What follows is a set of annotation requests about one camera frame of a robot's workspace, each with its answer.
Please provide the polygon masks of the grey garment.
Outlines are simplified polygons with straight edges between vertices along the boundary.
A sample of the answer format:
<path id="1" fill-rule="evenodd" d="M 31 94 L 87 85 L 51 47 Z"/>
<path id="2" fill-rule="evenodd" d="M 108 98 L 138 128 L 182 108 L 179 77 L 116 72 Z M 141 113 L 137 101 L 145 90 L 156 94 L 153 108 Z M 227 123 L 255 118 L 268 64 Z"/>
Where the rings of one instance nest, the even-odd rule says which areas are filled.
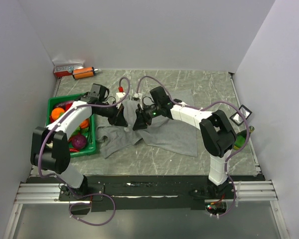
<path id="1" fill-rule="evenodd" d="M 149 146 L 156 146 L 174 153 L 196 157 L 196 128 L 178 120 L 158 116 L 147 129 L 133 130 L 136 120 L 137 102 L 126 99 L 123 102 L 124 117 L 128 123 L 125 131 L 122 126 L 110 125 L 107 121 L 98 123 L 96 141 L 101 143 L 100 153 L 104 158 L 114 152 L 135 145 L 143 140 Z"/>

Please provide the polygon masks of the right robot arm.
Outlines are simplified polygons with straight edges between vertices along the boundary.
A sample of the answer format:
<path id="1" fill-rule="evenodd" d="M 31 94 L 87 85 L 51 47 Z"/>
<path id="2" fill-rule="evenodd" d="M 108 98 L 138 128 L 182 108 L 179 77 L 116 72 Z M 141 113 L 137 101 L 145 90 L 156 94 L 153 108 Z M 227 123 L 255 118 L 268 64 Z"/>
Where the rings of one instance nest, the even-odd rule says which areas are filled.
<path id="1" fill-rule="evenodd" d="M 133 130 L 146 129 L 152 119 L 163 116 L 178 120 L 200 130 L 205 149 L 210 154 L 210 171 L 206 192 L 212 198 L 220 198 L 228 185 L 226 160 L 234 147 L 237 135 L 222 110 L 215 112 L 196 109 L 179 99 L 172 99 L 163 87 L 150 91 L 152 104 L 143 103 L 143 97 L 135 93 L 137 101 L 136 121 Z"/>

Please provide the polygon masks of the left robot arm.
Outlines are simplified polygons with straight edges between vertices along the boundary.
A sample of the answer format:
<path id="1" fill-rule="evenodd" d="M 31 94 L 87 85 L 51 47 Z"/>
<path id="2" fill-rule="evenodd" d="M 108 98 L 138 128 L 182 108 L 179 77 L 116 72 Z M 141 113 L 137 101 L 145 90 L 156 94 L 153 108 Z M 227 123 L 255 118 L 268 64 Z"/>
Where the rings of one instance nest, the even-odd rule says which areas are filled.
<path id="1" fill-rule="evenodd" d="M 122 102 L 129 90 L 119 87 L 113 104 L 105 100 L 109 89 L 93 84 L 90 91 L 77 97 L 72 106 L 57 120 L 46 127 L 37 127 L 32 134 L 30 162 L 38 168 L 41 178 L 54 177 L 63 183 L 77 200 L 88 196 L 87 177 L 70 163 L 68 140 L 83 120 L 92 115 L 107 117 L 110 124 L 127 126 Z"/>

